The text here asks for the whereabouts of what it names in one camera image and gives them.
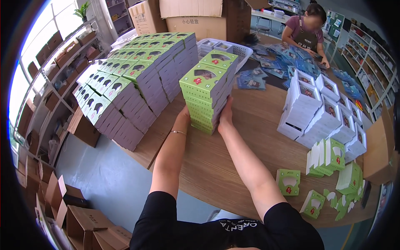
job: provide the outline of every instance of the black t-shirt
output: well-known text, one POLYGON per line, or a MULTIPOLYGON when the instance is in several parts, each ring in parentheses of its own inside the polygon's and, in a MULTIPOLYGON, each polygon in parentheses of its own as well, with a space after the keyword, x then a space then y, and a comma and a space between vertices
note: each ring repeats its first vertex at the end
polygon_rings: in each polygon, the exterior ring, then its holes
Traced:
POLYGON ((168 193, 148 195, 133 230, 131 250, 224 250, 256 247, 266 250, 324 249, 315 228, 288 203, 276 204, 258 220, 217 220, 203 224, 176 219, 176 200, 168 193))

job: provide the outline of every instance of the person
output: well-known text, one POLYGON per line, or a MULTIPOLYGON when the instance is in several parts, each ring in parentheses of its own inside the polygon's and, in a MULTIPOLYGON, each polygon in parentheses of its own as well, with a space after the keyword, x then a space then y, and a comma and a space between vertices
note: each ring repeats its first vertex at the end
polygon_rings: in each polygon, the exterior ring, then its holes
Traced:
POLYGON ((234 127, 232 102, 229 96, 218 131, 250 191, 261 221, 228 218, 203 224, 177 221, 179 172, 190 124, 185 106, 155 160, 150 193, 135 225, 131 250, 324 249, 318 232, 286 201, 268 168, 234 127))
POLYGON ((282 41, 302 48, 312 56, 318 53, 322 56, 321 63, 329 68, 329 62, 322 47, 324 37, 321 28, 325 22, 326 12, 316 1, 311 0, 305 16, 291 16, 286 22, 282 41))

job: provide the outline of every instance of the stool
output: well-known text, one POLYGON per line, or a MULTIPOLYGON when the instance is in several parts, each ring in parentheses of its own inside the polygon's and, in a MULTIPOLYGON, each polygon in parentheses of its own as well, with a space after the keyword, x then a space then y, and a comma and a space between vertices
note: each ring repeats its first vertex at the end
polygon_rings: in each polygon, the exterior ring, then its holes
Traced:
POLYGON ((262 26, 262 25, 257 25, 256 26, 257 34, 260 33, 260 30, 264 31, 264 35, 266 35, 266 32, 268 32, 268 36, 270 36, 270 28, 262 26))
POLYGON ((268 18, 265 18, 265 17, 261 17, 261 16, 257 16, 257 22, 256 22, 256 26, 258 26, 258 21, 260 20, 260 18, 261 19, 264 19, 264 20, 267 20, 268 22, 269 22, 269 27, 270 27, 270 30, 272 30, 272 20, 271 19, 268 19, 268 18))
POLYGON ((279 31, 278 31, 278 35, 282 34, 283 29, 284 29, 285 27, 286 27, 286 24, 283 24, 283 23, 280 24, 280 28, 279 28, 279 31))

